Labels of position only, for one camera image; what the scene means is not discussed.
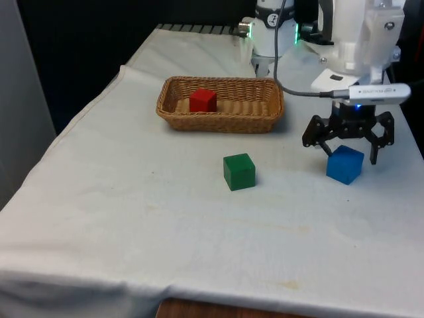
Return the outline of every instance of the black cable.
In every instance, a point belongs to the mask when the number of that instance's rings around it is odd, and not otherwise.
[[[280,28],[280,22],[281,18],[283,16],[284,7],[286,6],[287,0],[283,0],[283,3],[281,5],[280,14],[278,15],[277,25],[275,29],[275,36],[274,36],[274,48],[275,48],[275,61],[274,61],[274,81],[281,87],[283,91],[285,91],[287,94],[294,95],[294,96],[303,96],[303,97],[327,97],[327,98],[334,98],[334,91],[325,91],[321,93],[312,93],[312,92],[304,92],[304,91],[294,91],[292,89],[288,89],[281,84],[281,82],[278,80],[277,75],[277,69],[278,69],[278,29]]]

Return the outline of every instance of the blue cube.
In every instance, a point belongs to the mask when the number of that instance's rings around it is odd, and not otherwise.
[[[364,154],[346,146],[340,146],[327,163],[327,176],[343,184],[351,184],[361,173]]]

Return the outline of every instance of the red cube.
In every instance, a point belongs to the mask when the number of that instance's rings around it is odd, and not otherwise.
[[[217,94],[209,89],[199,88],[190,96],[190,111],[217,111]]]

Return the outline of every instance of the green cube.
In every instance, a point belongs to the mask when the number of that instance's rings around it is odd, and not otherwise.
[[[248,154],[224,158],[224,178],[231,191],[256,185],[256,168]]]

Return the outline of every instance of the tablecloth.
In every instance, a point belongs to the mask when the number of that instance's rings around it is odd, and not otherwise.
[[[179,297],[424,317],[424,166],[398,106],[378,107],[396,118],[395,145],[351,186],[301,144],[328,100],[286,96],[263,135],[175,132],[155,114],[169,76],[253,77],[240,52],[231,36],[155,31],[70,123],[0,213],[0,314],[153,317]],[[308,89],[321,70],[300,44],[279,75]],[[223,157],[244,152],[258,185],[231,192]]]

